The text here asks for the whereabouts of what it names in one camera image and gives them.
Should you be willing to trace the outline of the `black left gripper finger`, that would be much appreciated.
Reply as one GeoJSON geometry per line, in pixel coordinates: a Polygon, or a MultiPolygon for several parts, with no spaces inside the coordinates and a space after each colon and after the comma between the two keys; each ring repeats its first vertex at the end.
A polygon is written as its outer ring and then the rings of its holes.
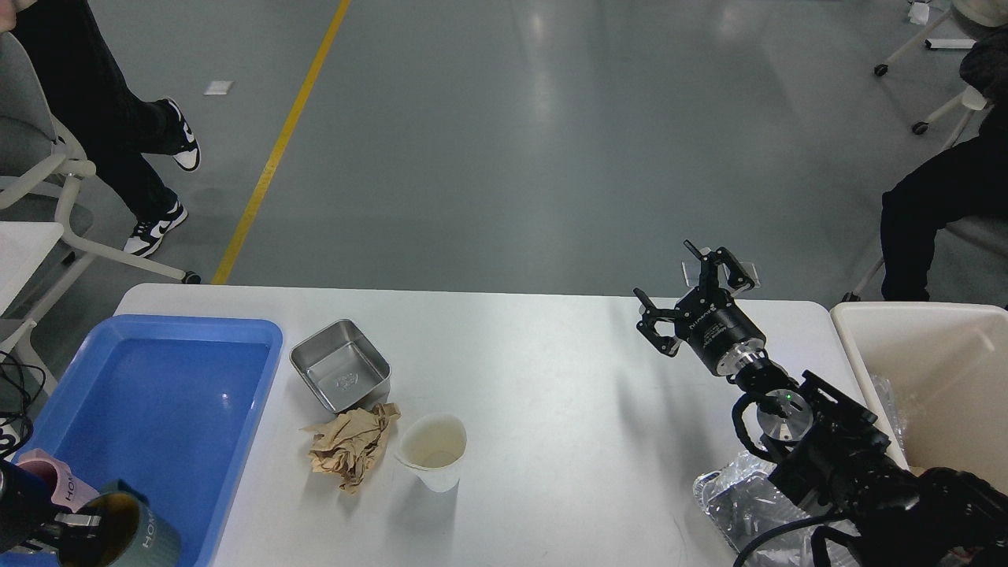
{"type": "Polygon", "coordinates": [[[57,513],[55,539],[58,544],[82,544],[100,535],[101,523],[100,513],[57,513]]]}

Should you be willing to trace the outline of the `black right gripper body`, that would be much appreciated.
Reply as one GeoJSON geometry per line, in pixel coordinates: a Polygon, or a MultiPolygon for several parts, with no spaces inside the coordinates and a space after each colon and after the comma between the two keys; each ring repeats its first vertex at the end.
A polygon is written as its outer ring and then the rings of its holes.
{"type": "Polygon", "coordinates": [[[676,336],[687,342],[713,376],[734,376],[745,358],[765,348],[766,337],[724,288],[694,288],[676,303],[684,319],[676,336]]]}

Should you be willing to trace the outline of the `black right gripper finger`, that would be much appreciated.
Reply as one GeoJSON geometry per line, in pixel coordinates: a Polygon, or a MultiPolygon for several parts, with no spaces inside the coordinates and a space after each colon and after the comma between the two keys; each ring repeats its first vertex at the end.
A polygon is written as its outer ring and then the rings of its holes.
{"type": "Polygon", "coordinates": [[[698,248],[690,240],[684,246],[699,263],[699,274],[684,296],[688,305],[731,306],[735,298],[758,287],[758,274],[752,263],[738,261],[726,247],[716,250],[698,248]]]}
{"type": "Polygon", "coordinates": [[[688,300],[692,300],[694,291],[687,293],[670,309],[658,308],[641,288],[634,288],[633,294],[641,302],[640,321],[636,329],[659,353],[674,358],[681,343],[690,338],[691,312],[687,311],[688,300]],[[658,324],[673,324],[673,336],[663,336],[658,331],[658,324]]]}

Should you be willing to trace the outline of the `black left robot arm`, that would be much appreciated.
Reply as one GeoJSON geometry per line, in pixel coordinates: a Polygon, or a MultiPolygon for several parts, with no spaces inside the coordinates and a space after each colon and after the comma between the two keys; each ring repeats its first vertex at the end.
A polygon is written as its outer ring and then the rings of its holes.
{"type": "Polygon", "coordinates": [[[96,538],[103,513],[87,511],[98,497],[61,465],[2,463],[2,552],[56,554],[96,538]]]}

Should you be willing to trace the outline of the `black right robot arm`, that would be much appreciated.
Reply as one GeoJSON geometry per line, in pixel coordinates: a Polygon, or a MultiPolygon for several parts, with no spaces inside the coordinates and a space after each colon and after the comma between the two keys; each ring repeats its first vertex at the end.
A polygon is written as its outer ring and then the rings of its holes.
{"type": "Polygon", "coordinates": [[[774,464],[769,482],[807,518],[771,528],[736,556],[744,565],[785,532],[811,528],[811,559],[828,546],[861,566],[939,566],[955,551],[972,566],[1006,564],[1006,496],[975,474],[946,467],[914,475],[887,455],[877,416],[809,370],[793,380],[765,350],[766,337],[736,298],[755,281],[726,247],[685,247],[699,263],[690,293],[673,306],[641,302],[637,330],[673,358],[688,344],[713,376],[740,387],[735,434],[749,454],[774,464]]]}

